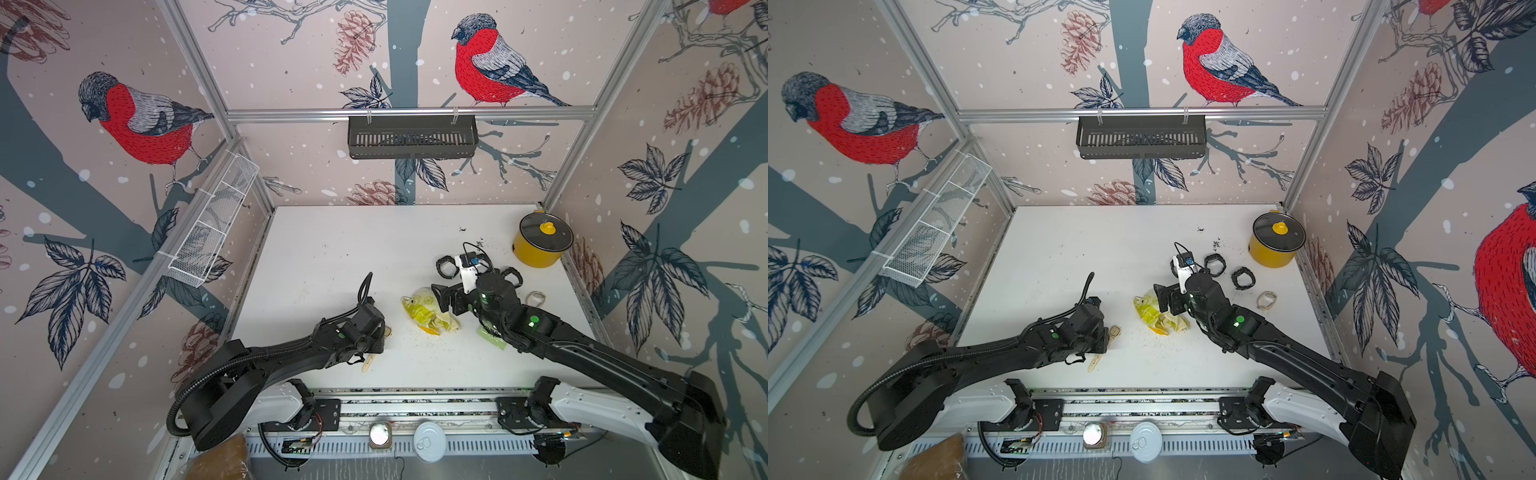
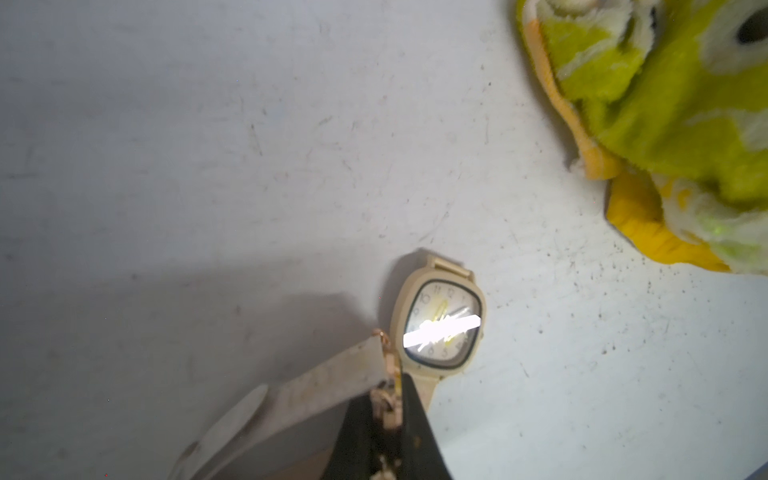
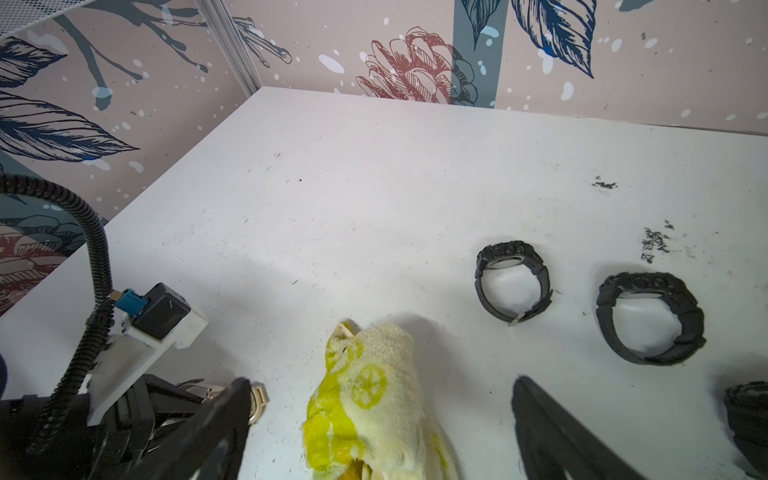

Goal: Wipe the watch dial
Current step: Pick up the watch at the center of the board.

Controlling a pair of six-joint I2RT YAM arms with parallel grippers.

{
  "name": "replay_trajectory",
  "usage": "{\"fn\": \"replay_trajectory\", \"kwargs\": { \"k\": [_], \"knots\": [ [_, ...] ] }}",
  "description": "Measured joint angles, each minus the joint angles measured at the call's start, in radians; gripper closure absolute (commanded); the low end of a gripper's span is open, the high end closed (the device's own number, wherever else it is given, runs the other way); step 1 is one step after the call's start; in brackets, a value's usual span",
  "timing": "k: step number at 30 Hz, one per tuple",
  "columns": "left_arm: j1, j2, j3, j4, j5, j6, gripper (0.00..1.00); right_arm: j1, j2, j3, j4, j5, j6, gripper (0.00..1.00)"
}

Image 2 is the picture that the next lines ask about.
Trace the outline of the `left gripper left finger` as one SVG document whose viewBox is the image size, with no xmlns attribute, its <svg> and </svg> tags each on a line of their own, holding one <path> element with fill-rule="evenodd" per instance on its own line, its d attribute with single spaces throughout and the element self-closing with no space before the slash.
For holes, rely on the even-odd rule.
<svg viewBox="0 0 768 480">
<path fill-rule="evenodd" d="M 381 392 L 370 392 L 349 402 L 322 480 L 384 478 L 384 456 L 377 444 L 383 411 Z"/>
</svg>

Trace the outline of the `yellow green frog towel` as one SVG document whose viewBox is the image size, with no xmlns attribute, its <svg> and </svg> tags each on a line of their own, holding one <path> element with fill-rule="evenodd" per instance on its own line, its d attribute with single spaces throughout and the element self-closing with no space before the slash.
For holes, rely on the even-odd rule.
<svg viewBox="0 0 768 480">
<path fill-rule="evenodd" d="M 519 1 L 532 70 L 609 184 L 605 216 L 662 264 L 767 271 L 767 5 Z"/>
</svg>

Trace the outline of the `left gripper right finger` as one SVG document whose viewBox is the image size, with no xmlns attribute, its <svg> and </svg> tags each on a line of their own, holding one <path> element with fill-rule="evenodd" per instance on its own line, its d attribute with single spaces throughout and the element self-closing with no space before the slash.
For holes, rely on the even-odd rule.
<svg viewBox="0 0 768 480">
<path fill-rule="evenodd" d="M 400 433 L 401 461 L 398 478 L 404 480 L 452 480 L 431 429 L 415 382 L 403 373 L 403 423 Z"/>
</svg>

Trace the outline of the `silver band watch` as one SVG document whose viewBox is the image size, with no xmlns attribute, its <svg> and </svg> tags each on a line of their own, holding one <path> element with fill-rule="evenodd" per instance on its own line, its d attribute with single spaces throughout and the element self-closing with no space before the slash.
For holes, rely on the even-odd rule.
<svg viewBox="0 0 768 480">
<path fill-rule="evenodd" d="M 170 479 L 212 479 L 271 437 L 394 378 L 391 342 L 381 331 L 281 385 L 248 392 L 171 469 Z"/>
</svg>

